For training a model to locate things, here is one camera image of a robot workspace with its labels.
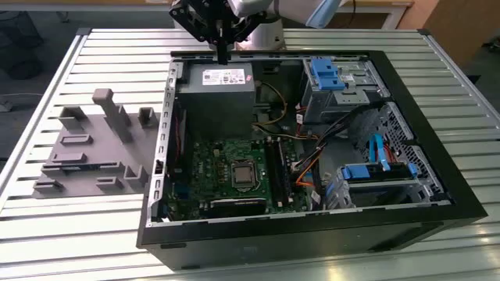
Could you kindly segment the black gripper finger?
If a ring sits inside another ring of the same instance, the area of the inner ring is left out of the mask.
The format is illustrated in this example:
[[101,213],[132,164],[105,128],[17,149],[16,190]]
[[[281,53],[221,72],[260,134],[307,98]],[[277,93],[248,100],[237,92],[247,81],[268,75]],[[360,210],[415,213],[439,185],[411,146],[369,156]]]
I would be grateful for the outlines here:
[[[183,28],[188,27],[187,6],[181,1],[175,1],[169,9],[169,15]],[[224,65],[224,38],[221,37],[221,26],[213,23],[201,30],[187,30],[189,34],[200,41],[207,42],[216,51],[217,63]]]
[[231,20],[224,21],[224,65],[231,59],[231,50],[235,42],[240,43],[253,32],[259,25],[259,16],[245,17],[237,24]]

